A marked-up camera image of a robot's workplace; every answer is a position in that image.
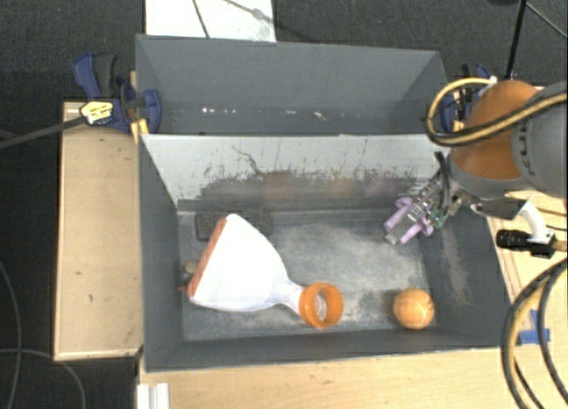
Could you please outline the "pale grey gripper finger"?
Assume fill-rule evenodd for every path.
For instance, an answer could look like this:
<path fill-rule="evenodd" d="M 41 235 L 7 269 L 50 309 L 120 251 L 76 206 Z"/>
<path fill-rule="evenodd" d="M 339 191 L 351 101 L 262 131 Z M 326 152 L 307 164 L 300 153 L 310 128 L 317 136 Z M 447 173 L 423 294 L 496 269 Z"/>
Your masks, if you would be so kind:
<path fill-rule="evenodd" d="M 390 218 L 384 224 L 386 240 L 392 245 L 404 245 L 416 235 L 424 232 L 427 225 L 422 220 L 413 220 L 407 216 Z"/>
<path fill-rule="evenodd" d="M 411 219 L 419 219 L 425 215 L 425 207 L 422 201 L 414 199 L 398 199 L 398 210 L 402 212 L 402 216 L 408 216 Z"/>

